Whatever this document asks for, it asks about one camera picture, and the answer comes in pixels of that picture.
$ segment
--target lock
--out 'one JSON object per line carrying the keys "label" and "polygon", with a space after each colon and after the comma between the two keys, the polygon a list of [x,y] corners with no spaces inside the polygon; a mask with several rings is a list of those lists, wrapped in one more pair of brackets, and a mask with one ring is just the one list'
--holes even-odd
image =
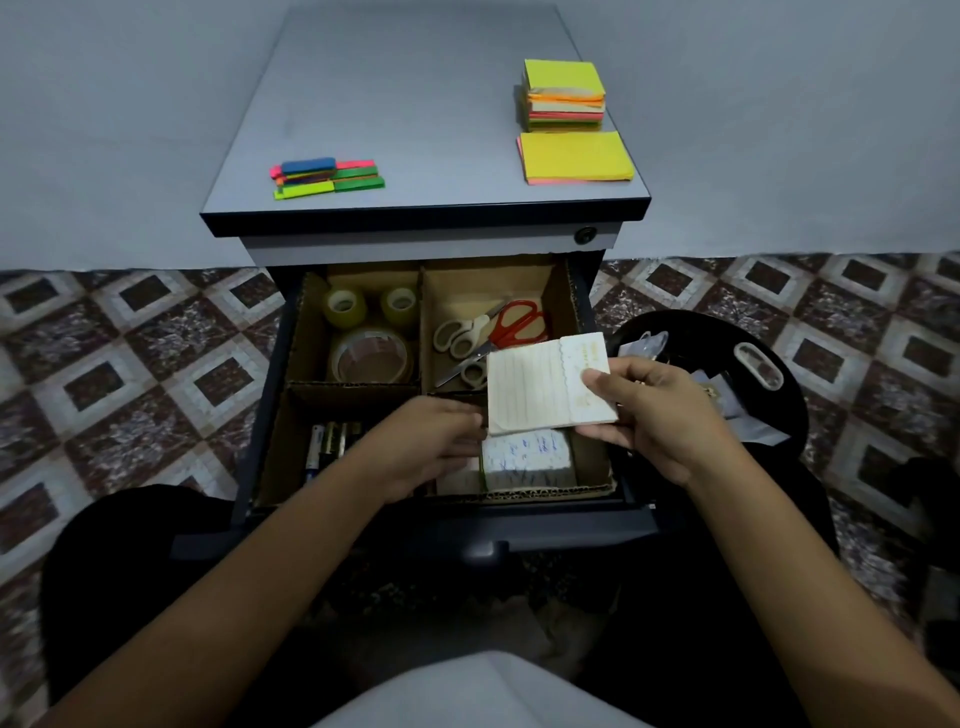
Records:
{"label": "lock", "polygon": [[577,245],[587,245],[597,236],[597,228],[580,228],[573,233],[573,242]]}

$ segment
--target drawer compartment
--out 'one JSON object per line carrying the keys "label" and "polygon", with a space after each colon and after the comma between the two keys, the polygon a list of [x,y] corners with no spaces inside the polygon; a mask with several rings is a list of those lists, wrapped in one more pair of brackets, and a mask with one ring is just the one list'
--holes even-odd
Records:
{"label": "drawer compartment", "polygon": [[[416,290],[420,299],[419,320],[405,332],[408,350],[416,359],[409,378],[394,383],[336,381],[331,372],[331,352],[337,351],[338,341],[345,335],[324,317],[327,291],[342,287],[362,294],[368,310],[365,326],[377,327],[384,324],[378,311],[380,297],[397,286]],[[285,319],[293,319],[290,335],[277,340],[271,369],[278,382],[270,397],[272,402],[264,405],[270,412],[261,406],[259,413],[261,418],[270,417],[271,423],[258,447],[260,452],[253,453],[251,462],[257,468],[252,484],[253,507],[279,505],[302,485],[312,425],[359,422],[369,428],[419,393],[485,404],[486,394],[474,391],[459,377],[439,390],[435,386],[437,375],[457,362],[448,353],[435,351],[433,333],[447,319],[472,319],[507,299],[534,301],[544,313],[543,324],[550,338],[593,330],[588,289],[564,256],[350,264],[306,272],[299,295],[293,305],[287,305]],[[274,369],[280,368],[282,376],[276,376]],[[574,487],[438,495],[435,487],[427,486],[415,500],[432,508],[609,496],[616,484],[606,448],[576,435],[572,435],[570,446]]]}

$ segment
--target scissor blade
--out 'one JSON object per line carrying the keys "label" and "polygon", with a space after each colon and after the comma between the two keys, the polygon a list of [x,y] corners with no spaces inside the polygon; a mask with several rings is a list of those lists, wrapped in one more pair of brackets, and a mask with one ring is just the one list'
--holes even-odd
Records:
{"label": "scissor blade", "polygon": [[489,341],[477,347],[475,350],[473,350],[470,356],[468,356],[466,359],[464,359],[459,364],[457,364],[457,366],[455,366],[453,369],[447,370],[442,375],[440,375],[440,378],[438,378],[437,381],[434,382],[434,387],[436,387],[437,389],[440,389],[442,386],[444,386],[447,382],[449,382],[455,376],[459,376],[460,373],[464,369],[466,369],[470,364],[475,364],[476,362],[480,361],[480,359],[482,359],[484,356],[492,352],[493,349],[495,349],[495,346],[491,344]]}

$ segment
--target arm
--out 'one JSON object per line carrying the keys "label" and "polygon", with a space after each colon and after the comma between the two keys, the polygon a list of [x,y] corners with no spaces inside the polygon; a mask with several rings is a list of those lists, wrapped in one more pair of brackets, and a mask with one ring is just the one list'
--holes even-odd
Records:
{"label": "arm", "polygon": [[582,434],[636,448],[687,489],[810,721],[960,725],[960,696],[846,573],[683,370],[611,359],[587,386],[629,422]]}
{"label": "arm", "polygon": [[474,407],[420,397],[299,490],[42,726],[217,725],[385,502],[479,453]]}

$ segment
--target hand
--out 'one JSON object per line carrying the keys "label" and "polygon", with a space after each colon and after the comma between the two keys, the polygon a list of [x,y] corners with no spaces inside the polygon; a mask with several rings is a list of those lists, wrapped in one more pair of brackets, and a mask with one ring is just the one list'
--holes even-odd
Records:
{"label": "hand", "polygon": [[463,468],[487,437],[479,407],[414,397],[374,427],[343,457],[364,472],[383,502],[405,498],[421,483]]}
{"label": "hand", "polygon": [[663,477],[684,486],[691,471],[743,450],[707,393],[683,369],[624,356],[610,360],[610,371],[587,369],[583,381],[595,395],[621,406],[621,421],[581,425],[580,434],[636,449]]}

